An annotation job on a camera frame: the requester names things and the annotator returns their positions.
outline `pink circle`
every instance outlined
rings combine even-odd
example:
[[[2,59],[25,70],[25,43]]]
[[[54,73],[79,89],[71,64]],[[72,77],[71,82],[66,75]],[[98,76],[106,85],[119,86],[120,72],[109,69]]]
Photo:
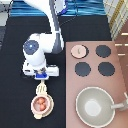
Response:
[[[46,100],[46,109],[44,111],[37,111],[35,109],[35,104],[36,104],[36,101],[39,99],[39,98],[45,98]],[[34,99],[32,100],[31,102],[31,110],[34,114],[39,114],[39,115],[42,115],[44,113],[46,113],[48,111],[48,109],[50,108],[50,100],[49,98],[46,96],[46,95],[38,95],[36,97],[34,97]]]

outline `bowl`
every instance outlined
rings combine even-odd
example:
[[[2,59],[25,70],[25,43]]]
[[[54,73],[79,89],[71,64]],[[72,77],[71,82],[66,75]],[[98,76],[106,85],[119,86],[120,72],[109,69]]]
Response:
[[[46,109],[43,111],[40,111],[40,105],[37,103],[39,98],[45,99]],[[34,97],[34,99],[31,102],[31,110],[34,114],[43,115],[49,110],[49,108],[50,108],[50,99],[46,95],[37,95],[36,97]]]
[[[115,110],[112,97],[99,87],[87,87],[76,98],[76,112],[79,118],[88,126],[101,128],[109,125]]]

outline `black tablecloth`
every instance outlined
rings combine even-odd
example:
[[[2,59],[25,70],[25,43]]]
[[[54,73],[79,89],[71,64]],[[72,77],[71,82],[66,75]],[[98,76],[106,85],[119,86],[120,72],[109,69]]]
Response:
[[[59,22],[70,18],[59,17]],[[47,63],[60,68],[60,76],[46,82],[55,103],[48,117],[36,120],[31,112],[39,81],[19,75],[24,60],[23,44],[32,33],[50,30],[47,17],[11,17],[6,27],[0,51],[0,128],[66,128],[65,49],[58,55],[46,54]],[[111,40],[107,16],[77,17],[61,30],[65,42]]]

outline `stove burner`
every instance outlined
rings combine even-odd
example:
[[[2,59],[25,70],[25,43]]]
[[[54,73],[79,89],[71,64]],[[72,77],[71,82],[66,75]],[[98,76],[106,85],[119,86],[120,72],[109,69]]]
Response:
[[[86,62],[79,62],[75,66],[75,72],[78,76],[88,76],[91,71],[89,64]]]
[[[106,45],[99,45],[96,48],[96,54],[102,58],[106,58],[111,55],[111,49]]]
[[[112,76],[115,73],[114,66],[109,62],[102,62],[98,66],[100,74],[103,76]]]

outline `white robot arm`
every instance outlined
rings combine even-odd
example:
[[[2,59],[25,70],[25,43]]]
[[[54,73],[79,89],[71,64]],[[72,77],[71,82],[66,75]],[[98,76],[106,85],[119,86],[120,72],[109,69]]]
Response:
[[[32,34],[23,45],[23,53],[26,58],[23,65],[25,75],[36,76],[45,69],[45,77],[35,79],[48,79],[49,76],[58,76],[59,68],[55,65],[47,66],[44,53],[58,54],[64,48],[54,0],[24,0],[28,5],[44,12],[50,23],[51,33]]]

